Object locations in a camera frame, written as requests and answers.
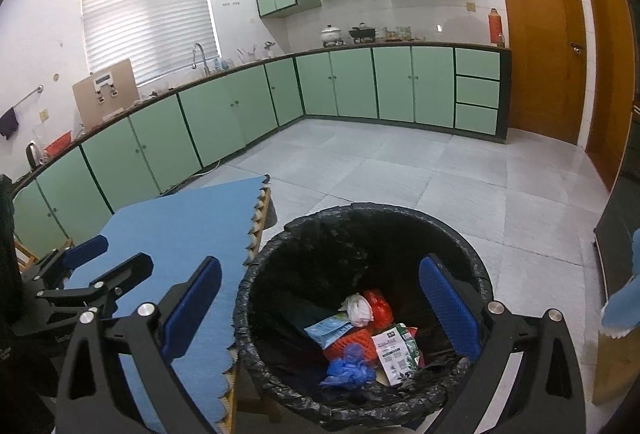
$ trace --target tile floor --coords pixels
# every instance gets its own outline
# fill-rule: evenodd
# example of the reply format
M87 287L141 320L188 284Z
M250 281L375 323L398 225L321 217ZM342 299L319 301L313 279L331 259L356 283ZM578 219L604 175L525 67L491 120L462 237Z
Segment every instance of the tile floor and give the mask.
M305 120L188 189L265 173L272 177L278 224L265 231L263 242L293 218L350 202L416 208L450 224L478 251L496 298L512 311L562 310L590 396L602 298L593 228L608 195L582 149L515 129L506 144L496 144L410 128ZM513 358L478 432L500 414L517 370ZM616 406L587 402L588 433L596 433ZM288 413L278 425L263 416L239 416L239 434L323 432Z

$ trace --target metal bolt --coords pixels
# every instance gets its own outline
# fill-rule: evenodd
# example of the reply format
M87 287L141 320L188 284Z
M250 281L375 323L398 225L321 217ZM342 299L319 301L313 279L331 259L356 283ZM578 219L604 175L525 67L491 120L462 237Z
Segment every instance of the metal bolt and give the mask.
M553 322L560 322L562 320L562 313L557 309L550 309L549 318L552 319Z
M141 317L148 317L156 310L156 307L151 302L145 302L138 307L138 315Z
M486 308L490 313L494 315L502 315L504 313L504 304L502 302L498 302L497 300L493 300L486 305Z
M94 320L95 315L93 313L91 313L90 311L85 311L84 313L82 313L82 315L80 315L80 321L82 322L82 324L88 324L89 322L92 322Z

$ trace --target brown door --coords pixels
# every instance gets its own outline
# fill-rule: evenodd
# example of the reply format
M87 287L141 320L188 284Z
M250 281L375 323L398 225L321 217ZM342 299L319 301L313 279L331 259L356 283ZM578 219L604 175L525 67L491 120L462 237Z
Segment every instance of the brown door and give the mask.
M513 83L509 126L577 143L586 81L581 0L505 0Z
M631 123L636 65L627 0L591 0L596 33L596 96L587 154L611 190Z

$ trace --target faucet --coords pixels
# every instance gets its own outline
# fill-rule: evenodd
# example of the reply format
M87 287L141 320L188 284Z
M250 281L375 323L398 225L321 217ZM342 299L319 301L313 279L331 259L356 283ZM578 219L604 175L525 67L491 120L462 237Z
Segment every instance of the faucet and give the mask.
M202 46L198 42L196 42L193 45L193 64L191 65L191 69L195 69L197 67L197 65L196 65L196 46L198 48L200 48L200 54L202 55L202 62L204 64L204 74L207 75L207 77L208 77L211 74L211 71L209 70L209 66L207 66L207 59L204 56L204 49L202 49Z

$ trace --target white blind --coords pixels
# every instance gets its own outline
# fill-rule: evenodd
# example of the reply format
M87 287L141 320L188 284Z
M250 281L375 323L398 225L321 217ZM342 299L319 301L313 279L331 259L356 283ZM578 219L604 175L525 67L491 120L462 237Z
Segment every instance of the white blind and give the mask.
M138 84L190 66L196 42L218 56L208 0L82 0L82 23L89 70L130 59Z

